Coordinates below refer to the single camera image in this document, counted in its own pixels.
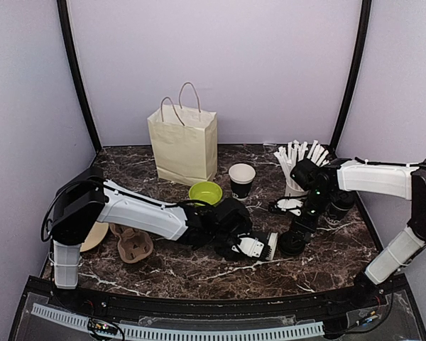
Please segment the black plastic cup lid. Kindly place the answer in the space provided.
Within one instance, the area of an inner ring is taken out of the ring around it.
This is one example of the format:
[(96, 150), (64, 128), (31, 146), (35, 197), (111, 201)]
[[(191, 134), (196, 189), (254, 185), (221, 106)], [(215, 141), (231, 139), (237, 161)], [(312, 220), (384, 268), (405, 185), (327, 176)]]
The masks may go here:
[(299, 256), (305, 250), (306, 243), (291, 232), (283, 233), (278, 240), (280, 252), (286, 256)]

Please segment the black paper coffee cup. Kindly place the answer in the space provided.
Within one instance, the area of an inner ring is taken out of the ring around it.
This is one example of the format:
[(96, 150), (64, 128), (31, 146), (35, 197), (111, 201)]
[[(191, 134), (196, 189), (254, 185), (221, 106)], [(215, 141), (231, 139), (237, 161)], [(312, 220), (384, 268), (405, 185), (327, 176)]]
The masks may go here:
[(342, 207), (330, 203), (325, 212), (325, 220), (330, 227), (337, 227), (346, 217), (352, 206)]

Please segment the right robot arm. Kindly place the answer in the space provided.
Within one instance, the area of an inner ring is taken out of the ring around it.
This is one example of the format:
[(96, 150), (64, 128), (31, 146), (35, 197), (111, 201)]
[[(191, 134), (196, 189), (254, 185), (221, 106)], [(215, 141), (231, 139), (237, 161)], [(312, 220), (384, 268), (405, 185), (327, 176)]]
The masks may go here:
[(358, 193), (407, 203), (408, 221), (363, 270), (363, 281), (349, 291), (348, 302), (353, 307), (365, 307), (376, 295), (375, 286), (426, 248), (426, 160), (384, 163), (337, 158), (318, 166), (306, 158), (293, 168), (290, 177), (307, 193), (300, 214), (294, 217), (288, 231), (289, 245), (296, 253), (311, 240), (320, 215), (341, 195)]

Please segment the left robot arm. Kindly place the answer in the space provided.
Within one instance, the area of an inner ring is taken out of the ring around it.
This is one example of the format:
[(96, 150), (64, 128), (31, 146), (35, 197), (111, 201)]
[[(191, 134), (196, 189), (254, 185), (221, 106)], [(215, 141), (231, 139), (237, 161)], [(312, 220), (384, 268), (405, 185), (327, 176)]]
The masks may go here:
[(53, 243), (53, 280), (71, 310), (86, 303), (77, 287), (80, 248), (95, 222), (121, 224), (199, 249), (212, 244), (225, 259), (259, 256), (249, 211), (234, 198), (219, 204), (163, 202), (132, 192), (88, 168), (63, 185), (43, 218), (40, 238)]

